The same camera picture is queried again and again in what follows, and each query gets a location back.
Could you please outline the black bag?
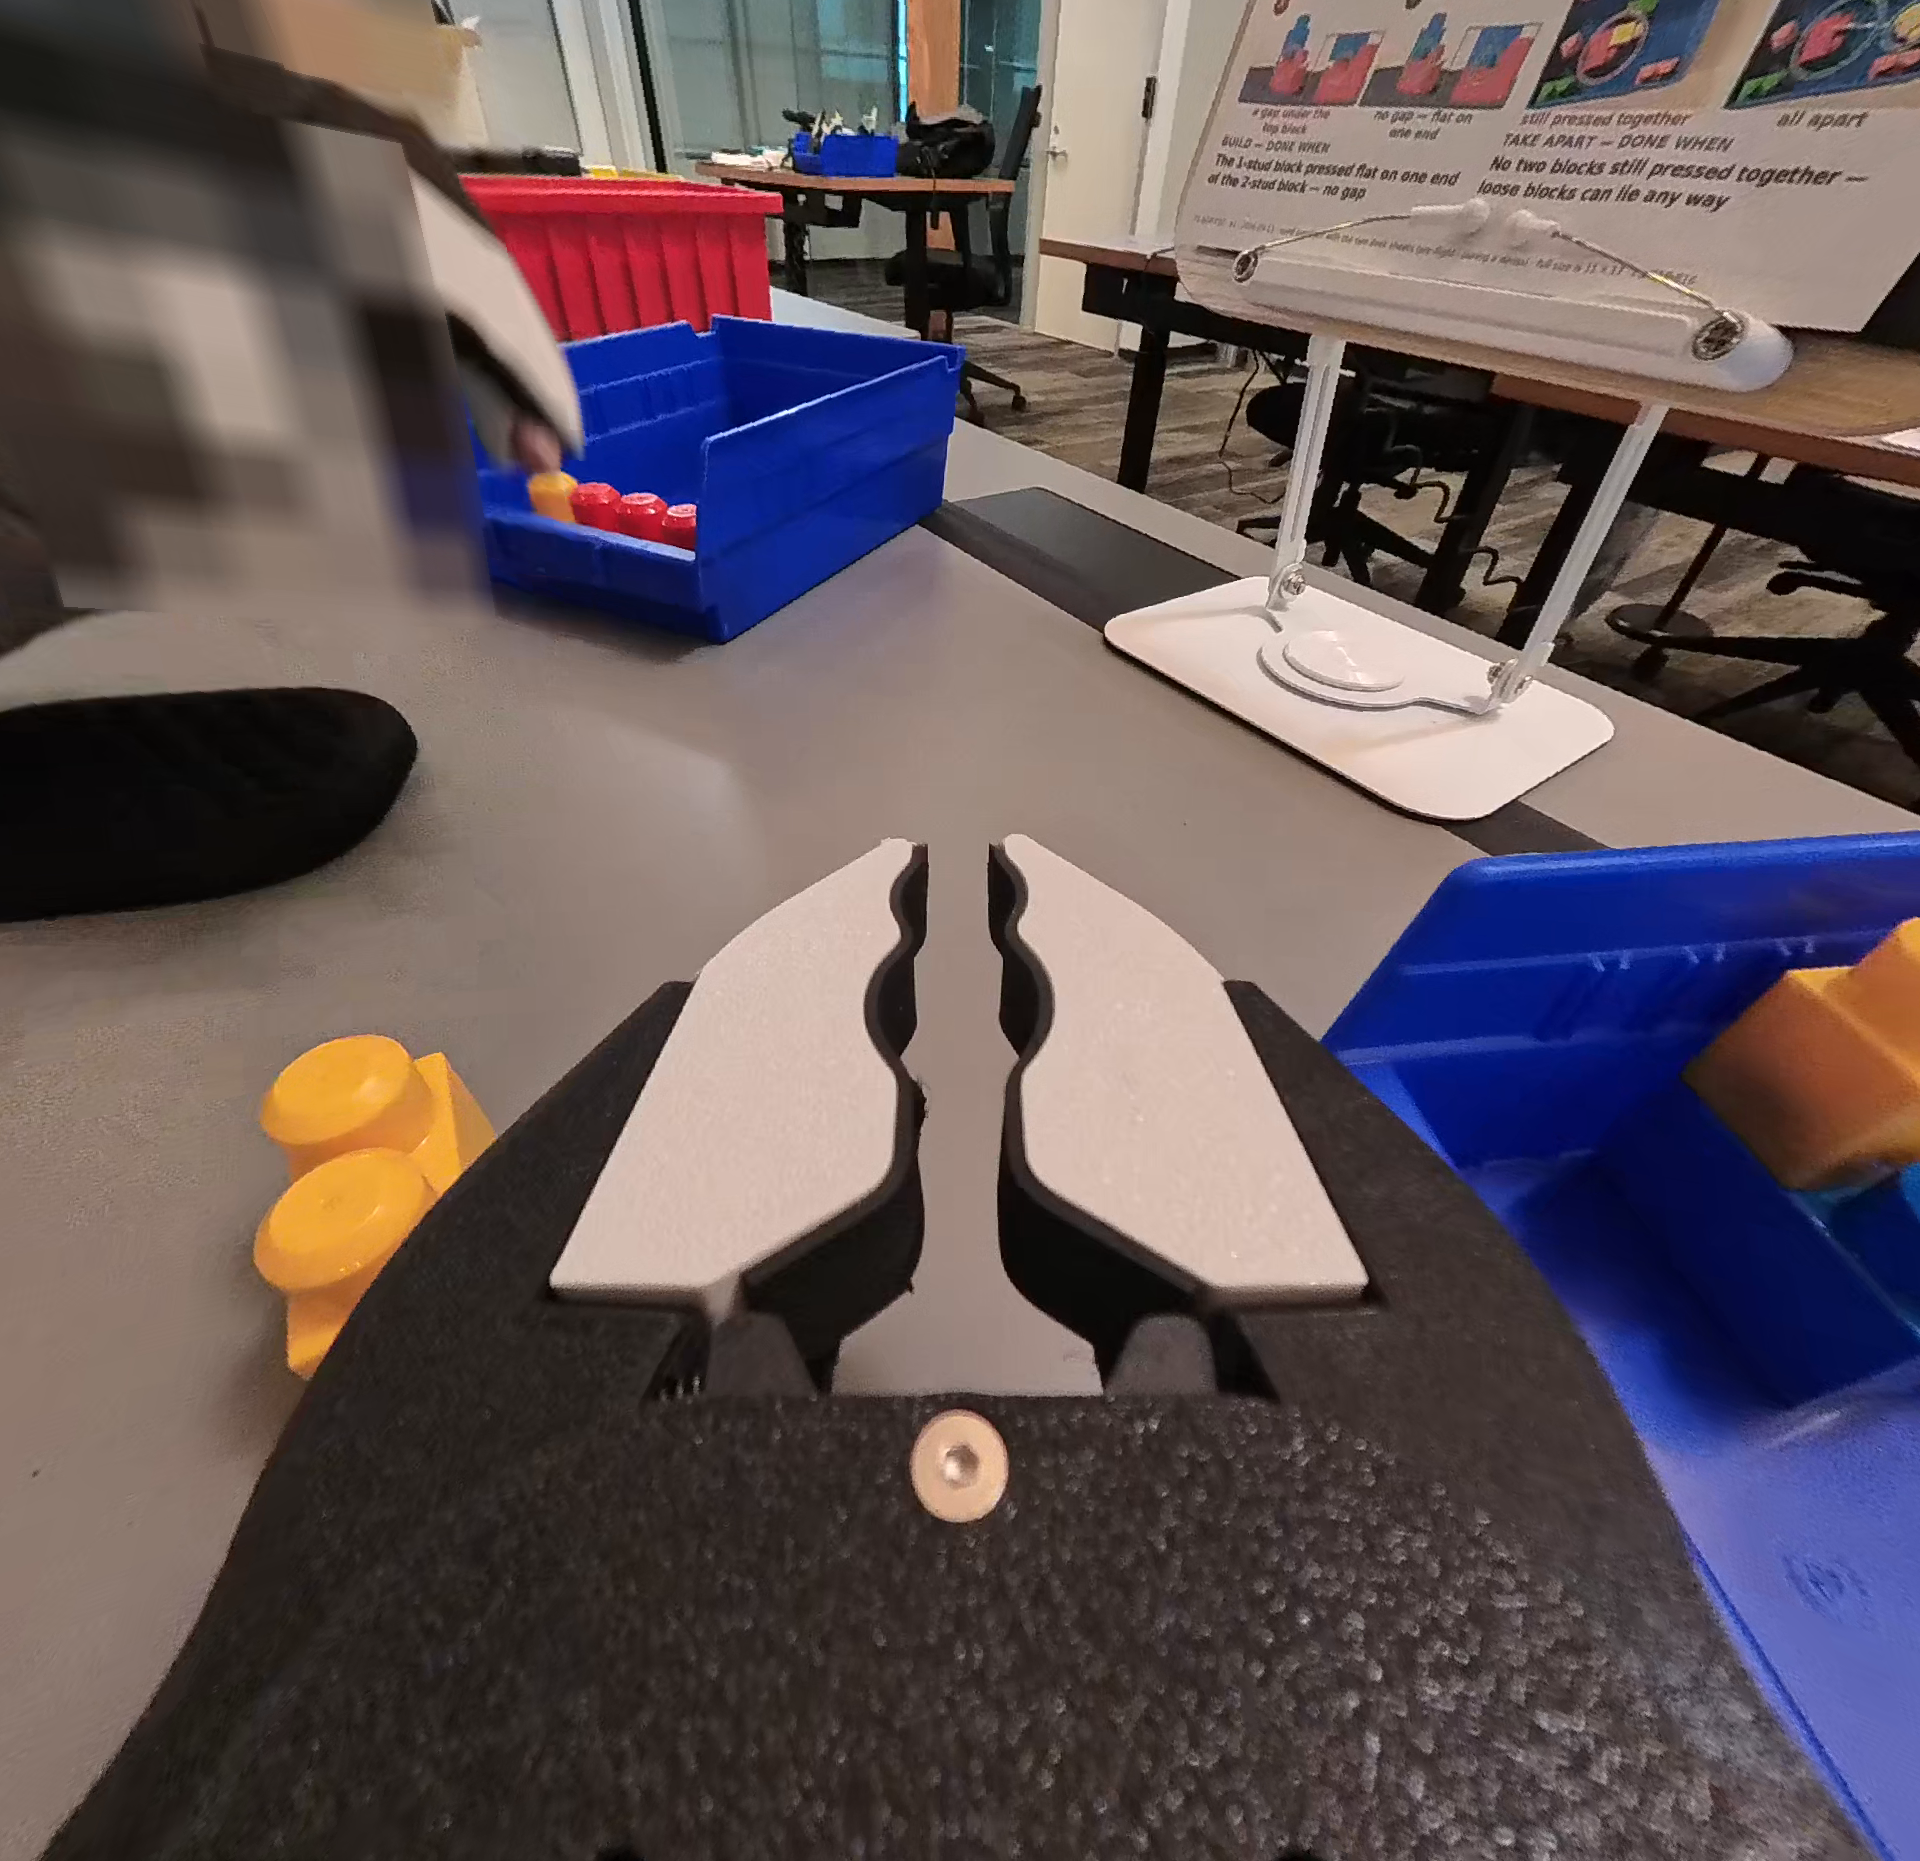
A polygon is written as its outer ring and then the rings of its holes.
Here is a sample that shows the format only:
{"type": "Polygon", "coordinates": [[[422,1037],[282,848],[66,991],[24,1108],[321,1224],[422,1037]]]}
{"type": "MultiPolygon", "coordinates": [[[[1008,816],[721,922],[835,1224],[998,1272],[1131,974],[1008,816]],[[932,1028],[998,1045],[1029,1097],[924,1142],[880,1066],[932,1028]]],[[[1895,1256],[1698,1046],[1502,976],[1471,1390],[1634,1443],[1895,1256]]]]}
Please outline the black bag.
{"type": "Polygon", "coordinates": [[[996,170],[996,127],[970,105],[924,115],[909,101],[898,132],[901,179],[974,179],[996,170]]]}

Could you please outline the yellow two-stud block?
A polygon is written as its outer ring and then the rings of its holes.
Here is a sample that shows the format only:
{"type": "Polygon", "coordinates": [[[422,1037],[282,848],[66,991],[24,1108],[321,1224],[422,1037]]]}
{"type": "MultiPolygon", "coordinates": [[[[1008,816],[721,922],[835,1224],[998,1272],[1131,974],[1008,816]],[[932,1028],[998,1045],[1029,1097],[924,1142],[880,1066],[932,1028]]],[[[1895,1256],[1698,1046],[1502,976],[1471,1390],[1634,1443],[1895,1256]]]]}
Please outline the yellow two-stud block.
{"type": "Polygon", "coordinates": [[[285,1366],[312,1379],[345,1322],[495,1128],[443,1053],[388,1036],[326,1039],[289,1062],[260,1125],[287,1186],[252,1238],[283,1302],[285,1366]]]}

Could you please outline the blue plastic bin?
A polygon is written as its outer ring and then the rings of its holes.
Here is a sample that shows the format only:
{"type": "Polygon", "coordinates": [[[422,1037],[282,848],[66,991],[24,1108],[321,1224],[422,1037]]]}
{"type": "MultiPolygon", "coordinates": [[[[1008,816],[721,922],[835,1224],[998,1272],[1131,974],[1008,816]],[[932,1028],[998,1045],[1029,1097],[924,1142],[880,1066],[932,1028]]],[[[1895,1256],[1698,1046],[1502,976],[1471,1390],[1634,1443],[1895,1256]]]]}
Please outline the blue plastic bin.
{"type": "Polygon", "coordinates": [[[935,511],[964,351],[721,315],[565,342],[587,427],[566,469],[692,510],[688,549],[539,516],[475,449],[492,578],[730,642],[935,511]]]}
{"type": "Polygon", "coordinates": [[[1483,859],[1325,1036],[1549,1278],[1770,1701],[1917,1855],[1916,1205],[1791,1195],[1685,1065],[1916,916],[1916,834],[1483,859]]]}

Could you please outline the group of toy bricks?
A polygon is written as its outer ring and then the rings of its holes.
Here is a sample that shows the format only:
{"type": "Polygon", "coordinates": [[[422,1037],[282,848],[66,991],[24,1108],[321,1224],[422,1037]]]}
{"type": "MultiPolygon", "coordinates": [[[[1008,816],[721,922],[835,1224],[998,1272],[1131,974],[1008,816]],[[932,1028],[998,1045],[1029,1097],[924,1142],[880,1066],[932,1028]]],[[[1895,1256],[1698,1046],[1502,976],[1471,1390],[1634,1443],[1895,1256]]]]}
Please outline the group of toy bricks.
{"type": "Polygon", "coordinates": [[[1684,1068],[1795,1195],[1855,1195],[1917,1161],[1917,922],[1847,966],[1799,966],[1684,1068]]]}

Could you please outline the red plastic bin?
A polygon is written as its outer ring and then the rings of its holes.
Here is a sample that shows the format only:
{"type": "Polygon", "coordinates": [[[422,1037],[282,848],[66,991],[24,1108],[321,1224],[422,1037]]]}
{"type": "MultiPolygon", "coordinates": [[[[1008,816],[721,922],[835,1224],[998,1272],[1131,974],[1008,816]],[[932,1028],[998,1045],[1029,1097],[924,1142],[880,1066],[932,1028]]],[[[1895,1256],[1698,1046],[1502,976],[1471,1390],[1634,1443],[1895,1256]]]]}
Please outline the red plastic bin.
{"type": "Polygon", "coordinates": [[[772,319],[777,194],[685,179],[462,176],[565,342],[772,319]]]}

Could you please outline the printed instruction sheet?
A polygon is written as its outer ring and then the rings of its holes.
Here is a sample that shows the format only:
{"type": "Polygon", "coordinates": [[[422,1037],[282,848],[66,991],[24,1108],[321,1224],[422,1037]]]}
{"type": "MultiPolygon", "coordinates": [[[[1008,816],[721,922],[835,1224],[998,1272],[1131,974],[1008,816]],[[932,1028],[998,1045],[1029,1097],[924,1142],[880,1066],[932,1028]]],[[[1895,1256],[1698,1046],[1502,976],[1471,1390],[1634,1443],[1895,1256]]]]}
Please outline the printed instruction sheet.
{"type": "Polygon", "coordinates": [[[1916,345],[1917,0],[1250,0],[1174,243],[1916,345]]]}

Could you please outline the black wrist rest pad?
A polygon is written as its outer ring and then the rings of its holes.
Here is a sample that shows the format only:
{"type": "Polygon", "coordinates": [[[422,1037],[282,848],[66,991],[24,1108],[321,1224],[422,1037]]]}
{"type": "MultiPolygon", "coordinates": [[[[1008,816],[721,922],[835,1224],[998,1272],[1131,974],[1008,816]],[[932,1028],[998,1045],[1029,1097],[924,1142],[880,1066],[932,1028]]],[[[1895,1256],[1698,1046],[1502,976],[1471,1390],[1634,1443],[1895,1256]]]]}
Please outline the black wrist rest pad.
{"type": "Polygon", "coordinates": [[[3,920],[251,895],[349,855],[419,736],[333,688],[88,698],[3,714],[3,920]]]}

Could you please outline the white document stand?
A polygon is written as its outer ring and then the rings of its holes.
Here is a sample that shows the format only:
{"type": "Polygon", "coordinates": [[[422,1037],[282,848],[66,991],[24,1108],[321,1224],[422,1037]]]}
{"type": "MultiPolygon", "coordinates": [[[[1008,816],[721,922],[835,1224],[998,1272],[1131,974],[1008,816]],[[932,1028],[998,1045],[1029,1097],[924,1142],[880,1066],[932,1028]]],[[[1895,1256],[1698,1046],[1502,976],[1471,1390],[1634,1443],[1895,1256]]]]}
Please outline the white document stand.
{"type": "Polygon", "coordinates": [[[1634,412],[1523,649],[1486,659],[1340,592],[1308,524],[1347,361],[1368,316],[1439,342],[1514,342],[1570,365],[1757,391],[1795,358],[1726,294],[1628,262],[1515,201],[1458,196],[1371,214],[1294,206],[1218,228],[1187,216],[1181,263],[1208,303],[1306,320],[1306,402],[1267,575],[1113,618],[1110,649],[1429,822],[1486,819],[1594,754],[1613,722],[1542,681],[1667,408],[1634,412]]]}

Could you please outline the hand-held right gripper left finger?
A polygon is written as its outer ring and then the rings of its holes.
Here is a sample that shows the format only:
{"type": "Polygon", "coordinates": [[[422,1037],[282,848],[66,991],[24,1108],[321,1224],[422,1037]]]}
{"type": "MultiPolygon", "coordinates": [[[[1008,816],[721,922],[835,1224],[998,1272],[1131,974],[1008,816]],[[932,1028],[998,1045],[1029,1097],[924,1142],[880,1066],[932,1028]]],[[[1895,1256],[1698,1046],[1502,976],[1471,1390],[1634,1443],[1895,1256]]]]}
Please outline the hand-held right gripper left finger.
{"type": "Polygon", "coordinates": [[[879,840],[709,959],[554,1264],[558,1298],[764,1315],[830,1367],[909,1291],[926,875],[924,843],[879,840]]]}

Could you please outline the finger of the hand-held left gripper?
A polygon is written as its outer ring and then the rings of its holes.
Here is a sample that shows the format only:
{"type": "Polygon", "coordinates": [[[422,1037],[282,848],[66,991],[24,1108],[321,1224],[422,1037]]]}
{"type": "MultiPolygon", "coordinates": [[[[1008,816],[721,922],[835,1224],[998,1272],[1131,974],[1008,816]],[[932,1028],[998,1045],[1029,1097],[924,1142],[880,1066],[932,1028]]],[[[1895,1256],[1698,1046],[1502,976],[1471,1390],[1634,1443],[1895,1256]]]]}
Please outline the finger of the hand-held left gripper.
{"type": "Polygon", "coordinates": [[[504,463],[578,455],[585,421],[574,367],[519,267],[469,206],[414,170],[408,179],[477,440],[504,463]]]}

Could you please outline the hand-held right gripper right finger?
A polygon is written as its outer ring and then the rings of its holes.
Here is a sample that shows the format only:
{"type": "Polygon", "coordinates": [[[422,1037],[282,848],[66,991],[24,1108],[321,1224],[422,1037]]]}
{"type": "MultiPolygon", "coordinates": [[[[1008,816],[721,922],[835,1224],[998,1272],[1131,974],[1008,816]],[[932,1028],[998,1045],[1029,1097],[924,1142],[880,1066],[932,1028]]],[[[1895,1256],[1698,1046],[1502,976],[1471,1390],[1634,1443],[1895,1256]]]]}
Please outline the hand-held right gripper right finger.
{"type": "Polygon", "coordinates": [[[1212,1339],[1359,1305],[1343,1224],[1223,974],[1030,837],[989,848],[998,1026],[1013,1053],[998,1249],[1020,1297],[1118,1364],[1148,1319],[1212,1339]]]}

